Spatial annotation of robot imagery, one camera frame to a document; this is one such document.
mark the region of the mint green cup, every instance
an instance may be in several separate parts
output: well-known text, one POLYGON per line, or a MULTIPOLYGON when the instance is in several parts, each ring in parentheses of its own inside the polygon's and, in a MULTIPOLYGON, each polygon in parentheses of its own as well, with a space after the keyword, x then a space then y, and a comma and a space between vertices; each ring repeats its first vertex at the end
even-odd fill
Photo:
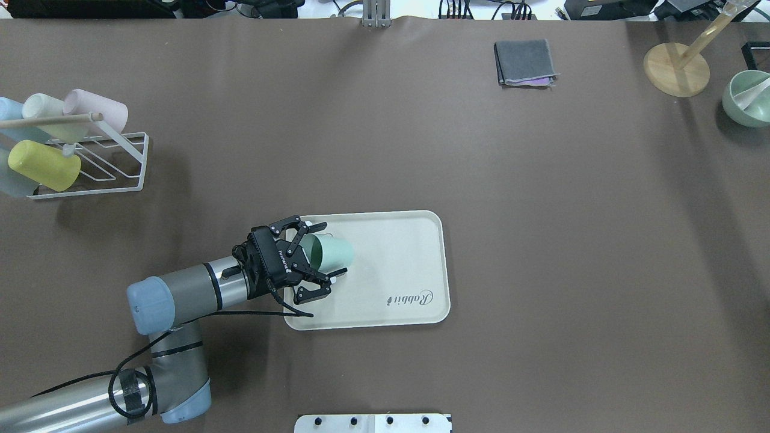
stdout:
POLYGON ((735 104, 735 95, 758 85, 770 77, 770 74, 756 69, 749 69, 735 74, 725 87, 722 95, 722 107, 730 119, 749 128, 762 128, 770 125, 770 90, 762 92, 746 109, 739 109, 735 104))
POLYGON ((349 267, 353 262, 353 245, 330 234, 306 234, 300 246, 310 267, 324 274, 349 267))

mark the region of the gray cloth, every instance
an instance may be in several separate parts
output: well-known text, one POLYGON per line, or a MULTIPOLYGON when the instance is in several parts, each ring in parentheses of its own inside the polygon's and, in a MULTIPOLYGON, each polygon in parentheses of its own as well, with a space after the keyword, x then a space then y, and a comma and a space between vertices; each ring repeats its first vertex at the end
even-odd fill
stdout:
POLYGON ((557 75, 545 39, 495 42, 494 57, 500 84, 551 86, 553 77, 557 75))

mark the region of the cup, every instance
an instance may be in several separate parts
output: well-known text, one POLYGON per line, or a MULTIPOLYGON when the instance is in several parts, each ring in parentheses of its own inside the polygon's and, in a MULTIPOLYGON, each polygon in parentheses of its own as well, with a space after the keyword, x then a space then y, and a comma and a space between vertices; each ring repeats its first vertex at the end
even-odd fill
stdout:
MULTIPOLYGON (((27 98, 22 107, 22 116, 25 119, 37 119, 40 117, 62 116, 64 101, 61 101, 45 93, 36 93, 27 98)), ((74 144, 85 137, 89 127, 83 123, 67 123, 62 125, 39 126, 52 136, 65 143, 74 144)))
POLYGON ((9 153, 0 147, 0 191, 11 197, 31 196, 40 184, 11 170, 8 166, 9 153))
MULTIPOLYGON (((87 92, 83 89, 75 89, 67 93, 67 96, 64 98, 62 112, 66 116, 100 112, 104 115, 104 121, 117 131, 118 134, 123 132, 126 122, 129 121, 129 108, 126 104, 87 92)), ((102 135, 101 130, 96 125, 91 125, 91 130, 102 135)))
MULTIPOLYGON (((13 99, 0 97, 0 120, 19 120, 22 116, 23 105, 13 99)), ((40 128, 30 126, 28 128, 5 128, 0 129, 0 134, 12 139, 14 143, 30 139, 38 143, 45 143, 51 139, 51 136, 40 128)))
POLYGON ((310 267, 324 274, 348 267, 353 262, 353 245, 330 234, 306 234, 300 246, 310 267))
POLYGON ((62 155, 60 149, 31 140, 18 142, 8 155, 8 166, 15 172, 51 188, 66 190, 80 174, 80 158, 62 155))
POLYGON ((756 69, 749 69, 735 74, 722 94, 722 107, 730 119, 749 128, 762 128, 770 125, 770 91, 757 96, 746 109, 740 109, 735 103, 735 95, 758 85, 770 77, 770 74, 756 69))

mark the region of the gray clamp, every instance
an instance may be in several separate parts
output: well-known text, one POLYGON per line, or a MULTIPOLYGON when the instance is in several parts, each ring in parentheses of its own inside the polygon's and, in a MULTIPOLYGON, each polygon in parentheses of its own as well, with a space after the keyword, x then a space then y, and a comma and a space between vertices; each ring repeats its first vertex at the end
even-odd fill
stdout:
POLYGON ((390 27, 390 0, 363 0, 364 27, 390 27))

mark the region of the round wooden base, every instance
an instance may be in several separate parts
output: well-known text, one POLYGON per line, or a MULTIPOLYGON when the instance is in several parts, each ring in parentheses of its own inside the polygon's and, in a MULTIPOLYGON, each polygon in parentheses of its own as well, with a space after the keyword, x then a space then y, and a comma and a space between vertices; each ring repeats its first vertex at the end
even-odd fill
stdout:
POLYGON ((667 42, 652 47, 644 56, 644 73, 662 92, 679 98, 695 96, 705 89, 710 72, 702 55, 696 55, 684 68, 674 64, 687 49, 684 44, 667 42))

